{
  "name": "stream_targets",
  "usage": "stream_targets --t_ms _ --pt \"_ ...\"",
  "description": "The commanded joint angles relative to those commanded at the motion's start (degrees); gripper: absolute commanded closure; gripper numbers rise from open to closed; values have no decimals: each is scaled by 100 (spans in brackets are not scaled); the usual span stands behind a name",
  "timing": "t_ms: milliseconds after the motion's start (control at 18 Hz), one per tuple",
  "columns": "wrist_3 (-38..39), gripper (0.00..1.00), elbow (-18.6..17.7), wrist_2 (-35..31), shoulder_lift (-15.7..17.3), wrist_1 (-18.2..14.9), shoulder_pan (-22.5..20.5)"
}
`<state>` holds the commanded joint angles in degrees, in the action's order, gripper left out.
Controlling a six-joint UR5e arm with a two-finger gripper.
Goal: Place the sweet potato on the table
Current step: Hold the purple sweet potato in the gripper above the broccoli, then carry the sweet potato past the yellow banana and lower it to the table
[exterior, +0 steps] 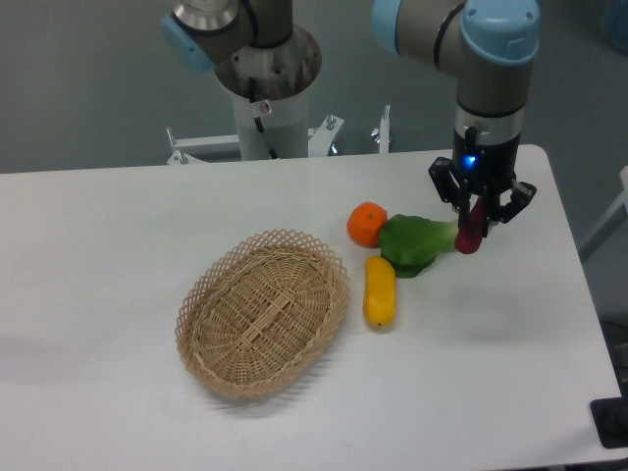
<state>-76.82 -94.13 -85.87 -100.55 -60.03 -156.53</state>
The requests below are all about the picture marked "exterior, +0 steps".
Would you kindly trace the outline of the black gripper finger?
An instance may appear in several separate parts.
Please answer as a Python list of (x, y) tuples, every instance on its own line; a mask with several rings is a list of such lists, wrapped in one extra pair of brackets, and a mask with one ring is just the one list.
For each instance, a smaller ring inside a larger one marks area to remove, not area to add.
[(438, 157), (428, 173), (444, 203), (450, 203), (458, 214), (458, 227), (462, 229), (470, 218), (471, 180), (469, 172), (474, 169), (474, 157), (460, 159)]
[(502, 205), (501, 194), (492, 188), (486, 188), (486, 234), (492, 226), (507, 224), (518, 216), (533, 200), (537, 188), (525, 182), (513, 181), (509, 193), (509, 200)]

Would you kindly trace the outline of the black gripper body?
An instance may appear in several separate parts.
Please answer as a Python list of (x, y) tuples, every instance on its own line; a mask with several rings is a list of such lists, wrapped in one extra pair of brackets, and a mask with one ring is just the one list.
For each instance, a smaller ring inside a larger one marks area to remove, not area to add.
[(516, 178), (515, 162), (520, 135), (495, 145), (475, 143), (468, 150), (465, 139), (454, 133), (452, 149), (452, 174), (459, 183), (468, 181), (471, 193), (480, 195), (484, 187), (496, 194), (512, 188)]

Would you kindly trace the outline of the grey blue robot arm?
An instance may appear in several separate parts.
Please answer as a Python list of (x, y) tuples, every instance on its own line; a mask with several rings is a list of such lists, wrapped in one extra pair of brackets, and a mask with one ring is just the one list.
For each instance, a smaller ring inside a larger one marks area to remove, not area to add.
[[(211, 71), (235, 99), (245, 160), (303, 157), (300, 109), (322, 53), (293, 20), (289, 1), (177, 1), (160, 23), (192, 70)], [(394, 54), (457, 81), (452, 154), (429, 173), (462, 228), (487, 232), (526, 208), (535, 188), (515, 161), (531, 73), (539, 50), (534, 1), (377, 1), (374, 38)]]

